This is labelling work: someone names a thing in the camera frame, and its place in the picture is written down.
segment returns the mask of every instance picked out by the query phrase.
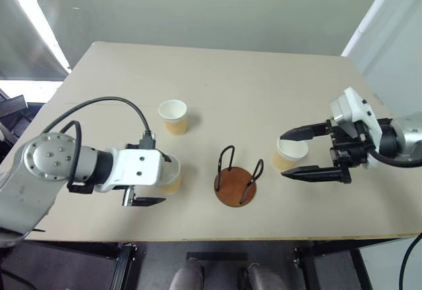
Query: wooden coaster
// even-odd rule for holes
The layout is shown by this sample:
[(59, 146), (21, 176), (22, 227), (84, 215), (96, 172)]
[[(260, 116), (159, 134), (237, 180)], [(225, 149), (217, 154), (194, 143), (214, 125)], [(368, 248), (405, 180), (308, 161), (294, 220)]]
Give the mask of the wooden coaster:
[(223, 169), (220, 173), (219, 191), (216, 191), (218, 175), (214, 179), (214, 192), (217, 198), (226, 206), (234, 208), (246, 206), (255, 196), (256, 183), (251, 184), (249, 187), (244, 203), (240, 204), (239, 201), (242, 199), (243, 191), (245, 191), (246, 184), (251, 180), (251, 177), (248, 171), (240, 167), (232, 167), (230, 171), (228, 168)]

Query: white paper cup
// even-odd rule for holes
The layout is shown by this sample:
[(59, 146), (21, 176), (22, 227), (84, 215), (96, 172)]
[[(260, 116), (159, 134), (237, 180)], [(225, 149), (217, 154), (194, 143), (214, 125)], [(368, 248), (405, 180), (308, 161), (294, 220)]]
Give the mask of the white paper cup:
[(162, 192), (173, 194), (179, 190), (182, 181), (180, 161), (168, 155), (171, 163), (163, 162), (163, 169), (160, 182), (156, 185)]
[(308, 144), (301, 140), (277, 140), (276, 151), (272, 162), (281, 170), (292, 168), (296, 163), (308, 154)]
[(187, 128), (187, 106), (180, 100), (167, 100), (160, 104), (158, 113), (167, 130), (173, 135), (181, 135)]

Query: fluorescent light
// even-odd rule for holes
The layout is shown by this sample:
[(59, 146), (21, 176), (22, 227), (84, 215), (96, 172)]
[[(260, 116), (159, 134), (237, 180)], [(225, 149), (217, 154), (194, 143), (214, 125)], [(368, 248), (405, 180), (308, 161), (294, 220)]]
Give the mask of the fluorescent light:
[(60, 65), (68, 72), (71, 72), (69, 62), (63, 54), (59, 43), (55, 39), (53, 30), (50, 28), (47, 19), (44, 16), (37, 0), (17, 0), (22, 10), (28, 16), (30, 22), (41, 36), (42, 40), (48, 46), (54, 57)]
[(61, 81), (0, 80), (0, 89), (8, 97), (23, 94), (26, 102), (34, 103), (47, 103), (61, 85)]

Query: beige tabletop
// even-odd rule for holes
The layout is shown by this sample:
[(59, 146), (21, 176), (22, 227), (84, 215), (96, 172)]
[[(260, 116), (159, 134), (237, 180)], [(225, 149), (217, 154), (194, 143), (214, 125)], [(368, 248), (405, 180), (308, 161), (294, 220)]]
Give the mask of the beige tabletop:
[[(30, 239), (60, 241), (182, 241), (235, 239), (336, 239), (411, 235), (422, 230), (422, 169), (380, 164), (351, 169), (353, 182), (306, 183), (287, 179), (271, 164), (276, 140), (300, 125), (331, 116), (330, 100), (353, 86), (378, 118), (388, 110), (342, 57), (224, 51), (96, 42), (45, 105), (16, 146), (35, 137), (79, 102), (121, 96), (143, 110), (157, 147), (182, 162), (180, 190), (148, 208), (121, 206), (122, 191), (71, 194), (66, 188)], [(170, 135), (159, 104), (180, 99), (189, 130)], [(124, 104), (91, 105), (71, 118), (82, 142), (97, 149), (137, 142), (143, 126)], [(253, 171), (264, 160), (253, 201), (223, 205), (213, 181), (220, 152), (236, 147), (233, 166)], [(330, 138), (309, 142), (301, 165), (331, 166)], [(0, 167), (11, 166), (16, 146)], [(164, 196), (137, 187), (139, 196)]]

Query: black metal loop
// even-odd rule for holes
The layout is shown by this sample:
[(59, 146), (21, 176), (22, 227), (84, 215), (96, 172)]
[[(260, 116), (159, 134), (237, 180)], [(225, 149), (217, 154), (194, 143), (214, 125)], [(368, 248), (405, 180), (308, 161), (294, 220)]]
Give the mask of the black metal loop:
[(264, 171), (264, 161), (262, 159), (260, 159), (260, 160), (258, 160), (258, 163), (255, 167), (255, 170), (253, 171), (251, 181), (254, 182), (254, 181), (258, 180), (258, 178), (261, 177), (263, 171)]
[(242, 194), (242, 199), (240, 199), (239, 204), (242, 204), (245, 202), (246, 197), (248, 195), (249, 192), (249, 188), (251, 187), (251, 185), (258, 180), (258, 178), (262, 175), (262, 172), (264, 171), (264, 161), (262, 159), (258, 160), (258, 163), (255, 167), (255, 170), (253, 171), (253, 174), (251, 176), (251, 180), (248, 181), (248, 183), (245, 186), (245, 190), (243, 191)]
[(230, 163), (229, 163), (229, 167), (228, 167), (228, 170), (230, 171), (231, 170), (231, 163), (233, 163), (233, 156), (235, 154), (235, 146), (229, 145), (226, 148), (224, 148), (222, 153), (220, 154), (220, 158), (218, 159), (218, 169), (217, 169), (218, 170), (218, 180), (217, 180), (216, 187), (215, 187), (216, 191), (219, 191), (219, 189), (220, 189), (220, 173), (222, 172), (223, 155), (226, 151), (228, 151), (230, 149), (231, 149), (231, 156), (230, 156)]

